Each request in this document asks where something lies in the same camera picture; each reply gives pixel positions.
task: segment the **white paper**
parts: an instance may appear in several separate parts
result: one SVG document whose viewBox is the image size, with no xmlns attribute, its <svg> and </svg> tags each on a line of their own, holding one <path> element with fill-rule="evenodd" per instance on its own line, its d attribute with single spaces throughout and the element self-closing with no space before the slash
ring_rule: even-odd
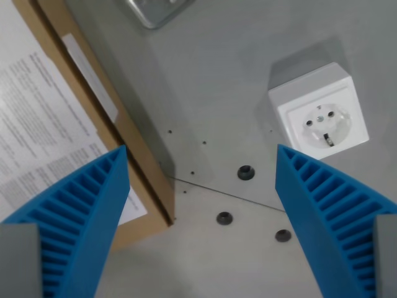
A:
<svg viewBox="0 0 397 298">
<path fill-rule="evenodd" d="M 0 1 L 0 22 L 2 221 L 107 149 L 10 0 Z M 131 189 L 120 223 L 146 213 Z"/>
<path fill-rule="evenodd" d="M 79 44 L 77 43 L 74 36 L 69 33 L 62 37 L 62 41 L 73 61 L 79 68 L 80 72 L 83 74 L 84 78 L 87 80 L 88 85 L 91 87 L 92 91 L 98 98 L 98 101 L 106 111 L 111 121 L 114 123 L 117 119 L 118 110 L 107 93 L 104 85 L 102 85 L 100 79 L 98 78 L 95 71 L 92 69 L 90 62 L 81 50 Z"/>
</svg>

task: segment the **screw hole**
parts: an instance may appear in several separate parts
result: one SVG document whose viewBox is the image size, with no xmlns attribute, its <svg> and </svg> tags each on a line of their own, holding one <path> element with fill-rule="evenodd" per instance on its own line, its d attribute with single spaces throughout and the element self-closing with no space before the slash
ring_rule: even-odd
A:
<svg viewBox="0 0 397 298">
<path fill-rule="evenodd" d="M 221 212 L 216 217 L 216 221 L 220 225 L 229 225 L 233 221 L 233 216 L 229 212 Z"/>
<path fill-rule="evenodd" d="M 241 166 L 237 171 L 237 177 L 247 181 L 255 176 L 255 169 L 252 166 Z"/>
<path fill-rule="evenodd" d="M 288 230 L 279 230 L 276 234 L 275 234 L 275 239 L 278 242 L 287 242 L 291 239 L 292 234 L 290 231 Z"/>
</svg>

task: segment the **electrical socket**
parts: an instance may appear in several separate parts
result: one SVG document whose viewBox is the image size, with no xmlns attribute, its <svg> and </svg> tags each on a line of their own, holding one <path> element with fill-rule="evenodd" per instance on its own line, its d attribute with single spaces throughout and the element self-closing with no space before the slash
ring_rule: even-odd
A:
<svg viewBox="0 0 397 298">
<path fill-rule="evenodd" d="M 354 82 L 337 63 L 269 91 L 290 146 L 321 159 L 369 140 Z"/>
</svg>

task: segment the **metal plate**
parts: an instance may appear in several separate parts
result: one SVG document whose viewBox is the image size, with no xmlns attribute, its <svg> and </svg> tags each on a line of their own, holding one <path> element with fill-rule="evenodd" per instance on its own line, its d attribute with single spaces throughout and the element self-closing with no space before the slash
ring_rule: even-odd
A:
<svg viewBox="0 0 397 298">
<path fill-rule="evenodd" d="M 200 0 L 157 31 L 111 0 L 69 4 L 168 175 L 282 208 L 267 91 L 335 61 L 353 77 L 370 140 L 324 161 L 396 197 L 396 1 Z M 242 165 L 254 179 L 238 179 Z"/>
<path fill-rule="evenodd" d="M 125 0 L 134 15 L 148 29 L 157 29 L 175 17 L 193 0 Z"/>
<path fill-rule="evenodd" d="M 219 225 L 221 211 L 233 214 Z M 96 298 L 320 298 L 283 212 L 176 182 L 175 225 L 111 254 Z"/>
</svg>

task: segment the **white power outlet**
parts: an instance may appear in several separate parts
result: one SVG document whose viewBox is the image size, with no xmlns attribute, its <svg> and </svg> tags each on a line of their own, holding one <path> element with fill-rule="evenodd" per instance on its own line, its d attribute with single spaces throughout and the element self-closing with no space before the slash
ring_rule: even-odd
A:
<svg viewBox="0 0 397 298">
<path fill-rule="evenodd" d="M 337 63 L 269 91 L 292 148 L 321 159 L 369 140 L 354 83 Z"/>
</svg>

